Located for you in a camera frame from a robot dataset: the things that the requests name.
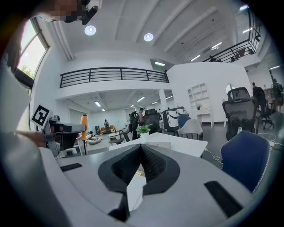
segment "white pillar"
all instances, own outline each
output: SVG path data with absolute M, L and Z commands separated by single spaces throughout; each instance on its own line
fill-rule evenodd
M 161 111 L 167 110 L 168 107 L 167 107 L 167 101 L 166 101 L 164 89 L 159 90 L 159 96 L 161 100 Z

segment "recessed ceiling light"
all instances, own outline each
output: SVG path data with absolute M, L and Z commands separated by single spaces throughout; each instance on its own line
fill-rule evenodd
M 95 102 L 95 104 L 96 104 L 98 107 L 101 107 L 101 105 L 100 105 L 98 102 Z
M 159 66 L 165 66 L 164 63 L 160 63 L 160 62 L 155 62 L 156 65 L 159 65 Z
M 145 40 L 146 42 L 151 41 L 153 38 L 154 38 L 154 36 L 153 36 L 153 34 L 151 34 L 151 33 L 147 33 L 147 34 L 144 35 L 144 40 Z
M 275 67 L 272 67 L 272 68 L 270 68 L 269 70 L 271 70 L 271 69 L 277 69 L 277 68 L 279 68 L 280 66 L 275 66 Z
M 215 46 L 213 46 L 213 47 L 211 47 L 211 48 L 214 49 L 215 47 L 218 47 L 218 46 L 221 45 L 221 44 L 222 44 L 222 42 L 216 44 Z
M 140 98 L 139 100 L 137 100 L 138 102 L 140 102 L 141 100 L 143 100 L 145 97 Z
M 190 61 L 193 62 L 195 59 L 199 58 L 200 55 L 196 56 L 194 59 L 191 59 Z
M 247 31 L 250 31 L 250 30 L 252 30 L 252 27 L 247 30 L 244 30 L 243 33 L 246 33 Z
M 85 28 L 86 35 L 94 35 L 96 33 L 96 28 L 93 25 L 89 25 Z
M 243 6 L 240 7 L 240 10 L 244 10 L 244 9 L 247 9 L 247 8 L 249 8 L 248 5 L 243 5 Z

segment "potted plant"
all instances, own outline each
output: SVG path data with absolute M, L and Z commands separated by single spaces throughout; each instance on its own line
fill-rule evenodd
M 149 125 L 142 125 L 138 126 L 136 129 L 136 132 L 138 132 L 142 138 L 142 140 L 145 140 L 147 138 L 147 135 L 149 135 L 149 132 L 151 129 L 148 128 Z
M 200 110 L 200 108 L 202 107 L 202 105 L 200 103 L 197 104 L 197 110 Z

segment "black metal railing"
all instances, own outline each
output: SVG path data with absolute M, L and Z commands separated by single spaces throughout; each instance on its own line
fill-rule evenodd
M 60 88 L 81 83 L 110 80 L 142 80 L 168 83 L 166 71 L 164 73 L 145 69 L 104 67 L 77 70 L 63 73 Z
M 227 48 L 226 50 L 221 51 L 218 54 L 208 58 L 203 62 L 223 62 L 223 63 L 232 63 L 246 55 L 255 54 L 255 50 L 249 40 L 240 42 L 232 47 Z
M 250 29 L 248 39 L 213 55 L 211 58 L 207 58 L 203 62 L 232 63 L 246 55 L 255 54 L 260 42 L 260 28 L 262 24 L 249 8 L 247 10 Z

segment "blue chair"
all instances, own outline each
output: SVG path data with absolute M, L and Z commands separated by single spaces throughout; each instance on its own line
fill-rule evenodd
M 222 170 L 254 193 L 270 158 L 269 142 L 251 132 L 241 131 L 221 148 Z
M 178 126 L 181 129 L 185 123 L 187 122 L 187 120 L 191 119 L 188 115 L 186 114 L 182 114 L 178 116 Z

